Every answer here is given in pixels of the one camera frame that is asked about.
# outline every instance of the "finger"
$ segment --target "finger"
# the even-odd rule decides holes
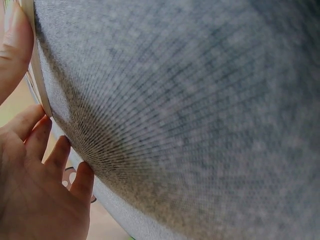
[[[81,162],[76,170],[75,180],[70,193],[78,198],[84,205],[89,206],[94,187],[94,172],[86,162]]]
[[[0,46],[0,105],[26,74],[34,46],[28,18],[16,2],[11,1],[5,13],[4,31]]]
[[[41,105],[32,105],[15,116],[4,127],[15,132],[24,141],[44,115],[45,112]]]
[[[70,142],[66,136],[61,136],[56,142],[52,153],[44,163],[46,169],[57,181],[62,181],[69,154]]]
[[[51,126],[51,120],[44,117],[34,128],[29,138],[25,141],[25,148],[28,156],[42,161],[47,148]]]

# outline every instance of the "skin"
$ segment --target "skin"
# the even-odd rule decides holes
[[[3,34],[0,7],[1,105],[28,69],[34,38],[17,3],[6,13]],[[83,162],[70,191],[62,185],[70,153],[65,136],[42,163],[51,126],[43,108],[33,105],[0,128],[0,239],[84,240],[88,235],[94,174]]]

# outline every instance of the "gray fabric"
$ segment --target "gray fabric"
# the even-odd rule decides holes
[[[130,234],[161,239],[141,233],[152,218],[200,240],[319,239],[317,1],[36,0],[35,11],[54,119]]]

